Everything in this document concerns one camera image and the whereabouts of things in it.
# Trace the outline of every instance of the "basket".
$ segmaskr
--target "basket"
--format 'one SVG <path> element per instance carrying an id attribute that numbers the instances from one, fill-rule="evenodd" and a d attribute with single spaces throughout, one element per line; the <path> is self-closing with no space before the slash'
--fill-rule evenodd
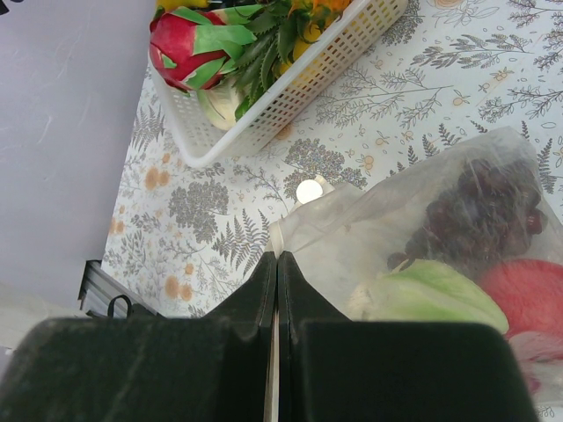
<path id="1" fill-rule="evenodd" d="M 227 132 L 208 121 L 195 95 L 169 87 L 149 60 L 167 126 L 185 163 L 197 168 L 226 156 L 256 154 L 400 18 L 407 3 L 354 0 Z"/>

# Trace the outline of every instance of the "table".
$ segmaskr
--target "table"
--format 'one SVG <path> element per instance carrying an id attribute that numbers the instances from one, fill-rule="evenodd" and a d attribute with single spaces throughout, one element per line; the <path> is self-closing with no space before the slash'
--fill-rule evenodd
<path id="1" fill-rule="evenodd" d="M 168 317 L 199 317 L 250 274 L 267 227 L 316 174 L 369 189 L 511 126 L 563 218 L 563 2 L 412 0 L 401 20 L 258 155 L 192 169 L 147 73 L 102 268 Z"/>

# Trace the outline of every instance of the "plastic bag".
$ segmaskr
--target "plastic bag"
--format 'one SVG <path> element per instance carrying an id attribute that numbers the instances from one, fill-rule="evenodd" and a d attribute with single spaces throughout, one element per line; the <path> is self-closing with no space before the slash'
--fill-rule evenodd
<path id="1" fill-rule="evenodd" d="M 563 328 L 554 328 L 563 327 L 563 227 L 541 196 L 536 152 L 515 130 L 462 142 L 366 193 L 336 186 L 271 234 L 276 253 L 291 251 L 305 279 L 344 315 L 489 323 L 515 339 L 536 397 L 563 403 L 563 382 L 545 370 L 549 362 L 563 376 Z M 527 272 L 504 280 L 506 263 Z M 550 286 L 536 288 L 548 270 Z M 530 331 L 550 336 L 543 366 L 526 353 L 547 347 L 545 337 L 518 337 Z"/>

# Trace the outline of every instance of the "green leaves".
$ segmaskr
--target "green leaves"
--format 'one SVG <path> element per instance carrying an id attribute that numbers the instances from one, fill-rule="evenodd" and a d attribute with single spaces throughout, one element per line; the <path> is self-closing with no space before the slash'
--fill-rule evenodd
<path id="1" fill-rule="evenodd" d="M 194 55 L 250 44 L 256 36 L 242 25 L 199 25 L 195 28 Z"/>
<path id="2" fill-rule="evenodd" d="M 278 55 L 278 51 L 276 48 L 275 43 L 272 43 L 270 48 L 267 50 L 266 55 L 264 56 L 264 60 L 262 61 L 262 66 L 260 68 L 260 81 L 262 82 L 262 86 L 264 90 L 267 90 L 270 85 L 268 83 L 269 76 L 272 73 L 272 65 L 274 64 L 274 60 Z"/>
<path id="3" fill-rule="evenodd" d="M 252 43 L 245 49 L 245 52 L 236 61 L 235 66 L 244 67 L 249 63 L 255 61 L 262 53 L 265 52 L 266 48 L 274 41 L 275 31 L 264 35 L 258 41 Z"/>
<path id="4" fill-rule="evenodd" d="M 211 62 L 203 63 L 193 73 L 187 76 L 182 82 L 193 90 L 197 91 L 205 85 L 223 66 L 225 59 L 216 59 Z"/>
<path id="5" fill-rule="evenodd" d="M 248 24 L 252 16 L 263 9 L 261 4 L 249 4 L 247 6 L 229 7 L 226 9 L 217 9 L 211 11 L 227 25 L 245 25 Z"/>
<path id="6" fill-rule="evenodd" d="M 288 62 L 289 55 L 297 40 L 297 17 L 292 15 L 286 20 L 278 31 L 278 54 L 282 62 Z"/>
<path id="7" fill-rule="evenodd" d="M 160 19 L 162 17 L 162 15 L 165 14 L 165 12 L 166 12 L 166 9 L 164 7 L 158 6 L 157 11 L 155 11 L 155 16 L 152 17 L 152 22 Z"/>
<path id="8" fill-rule="evenodd" d="M 192 11 L 185 6 L 180 6 L 178 9 L 171 12 L 172 15 L 178 16 L 198 25 L 213 25 L 209 19 L 197 11 Z"/>
<path id="9" fill-rule="evenodd" d="M 262 60 L 264 60 L 266 52 L 267 51 L 263 51 L 262 53 L 260 53 L 258 58 L 251 62 L 248 67 L 243 69 L 243 72 L 238 75 L 236 83 L 237 88 L 244 89 L 253 81 L 254 78 L 259 77 Z"/>
<path id="10" fill-rule="evenodd" d="M 250 109 L 250 98 L 248 96 L 245 97 L 242 103 L 237 107 L 235 110 L 235 119 L 239 121 L 241 117 L 245 115 L 245 113 Z"/>
<path id="11" fill-rule="evenodd" d="M 250 23 L 246 24 L 246 28 L 250 29 L 253 33 L 266 33 L 270 29 L 278 26 L 281 22 L 280 18 L 277 18 L 269 11 L 264 11 L 256 19 L 252 20 Z"/>
<path id="12" fill-rule="evenodd" d="M 160 53 L 160 56 L 162 57 L 162 63 L 164 64 L 165 69 L 176 69 L 176 66 L 178 65 L 174 62 L 173 59 L 162 52 Z"/>

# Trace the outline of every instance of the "grape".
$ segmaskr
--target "grape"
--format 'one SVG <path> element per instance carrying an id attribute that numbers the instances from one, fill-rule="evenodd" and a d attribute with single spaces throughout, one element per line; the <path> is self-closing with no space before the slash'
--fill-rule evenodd
<path id="1" fill-rule="evenodd" d="M 457 189 L 466 196 L 477 196 L 479 194 L 479 183 L 473 177 L 473 173 L 467 171 L 457 180 Z"/>
<path id="2" fill-rule="evenodd" d="M 503 258 L 524 254 L 545 226 L 545 215 L 536 209 L 541 191 L 530 165 L 470 161 L 457 189 L 428 204 L 423 227 L 413 233 L 405 253 L 388 257 L 389 268 L 407 259 L 438 259 L 476 280 Z"/>
<path id="3" fill-rule="evenodd" d="M 516 160 L 512 164 L 505 167 L 508 174 L 508 179 L 512 181 L 513 185 L 531 184 L 536 183 L 534 173 L 530 170 L 528 163 L 524 160 Z"/>
<path id="4" fill-rule="evenodd" d="M 405 253 L 409 258 L 425 258 L 428 253 L 428 234 L 424 229 L 414 232 L 411 239 L 406 243 Z"/>
<path id="5" fill-rule="evenodd" d="M 544 230 L 542 228 L 543 216 L 544 213 L 539 209 L 532 209 L 526 219 L 526 231 L 531 235 L 539 235 Z"/>
<path id="6" fill-rule="evenodd" d="M 491 187 L 492 193 L 506 194 L 510 193 L 511 184 L 508 178 L 502 174 L 498 167 L 493 167 L 489 170 L 486 182 Z"/>
<path id="7" fill-rule="evenodd" d="M 394 270 L 395 268 L 397 268 L 398 266 L 400 266 L 403 262 L 407 261 L 408 257 L 405 253 L 403 252 L 395 252 L 392 253 L 388 258 L 387 258 L 387 268 L 389 268 L 390 271 Z"/>
<path id="8" fill-rule="evenodd" d="M 457 200 L 454 204 L 454 219 L 457 222 L 470 226 L 475 225 L 481 218 L 481 212 L 477 202 L 473 198 Z"/>
<path id="9" fill-rule="evenodd" d="M 503 253 L 506 256 L 522 255 L 531 245 L 531 236 L 519 221 L 512 222 L 505 239 Z"/>
<path id="10" fill-rule="evenodd" d="M 519 200 L 526 210 L 531 210 L 541 201 L 539 190 L 534 185 L 524 184 L 518 187 Z"/>
<path id="11" fill-rule="evenodd" d="M 448 216 L 448 206 L 446 202 L 435 200 L 426 208 L 426 214 L 430 223 L 444 222 Z"/>
<path id="12" fill-rule="evenodd" d="M 465 168 L 472 171 L 478 178 L 484 178 L 491 169 L 491 164 L 487 160 L 476 159 L 472 160 Z"/>

